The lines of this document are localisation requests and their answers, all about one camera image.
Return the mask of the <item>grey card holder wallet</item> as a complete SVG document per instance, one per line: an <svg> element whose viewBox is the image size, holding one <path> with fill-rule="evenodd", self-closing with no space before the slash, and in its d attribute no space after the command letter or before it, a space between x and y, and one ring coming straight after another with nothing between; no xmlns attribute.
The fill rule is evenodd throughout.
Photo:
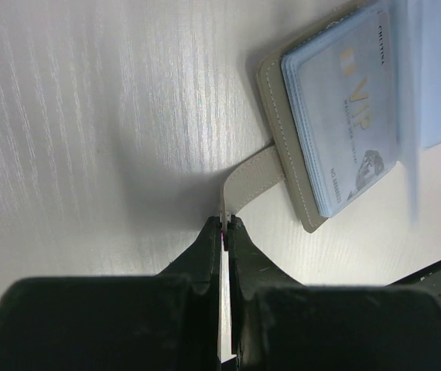
<svg viewBox="0 0 441 371"><path fill-rule="evenodd" d="M441 1L351 1L256 73L274 138L221 191L223 226L281 181L316 231L397 164L418 209L418 157L441 143Z"/></svg>

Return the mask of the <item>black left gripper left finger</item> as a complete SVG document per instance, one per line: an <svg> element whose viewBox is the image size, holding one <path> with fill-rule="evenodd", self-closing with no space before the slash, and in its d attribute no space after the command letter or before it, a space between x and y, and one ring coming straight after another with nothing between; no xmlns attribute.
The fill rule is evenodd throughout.
<svg viewBox="0 0 441 371"><path fill-rule="evenodd" d="M221 224L155 275L28 277L0 298L0 370L218 370Z"/></svg>

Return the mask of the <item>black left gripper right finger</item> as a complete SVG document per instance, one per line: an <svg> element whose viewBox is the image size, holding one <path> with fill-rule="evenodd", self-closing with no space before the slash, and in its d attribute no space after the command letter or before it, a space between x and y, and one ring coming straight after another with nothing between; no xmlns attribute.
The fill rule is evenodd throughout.
<svg viewBox="0 0 441 371"><path fill-rule="evenodd" d="M411 285L306 286L226 227L239 370L441 370L441 304Z"/></svg>

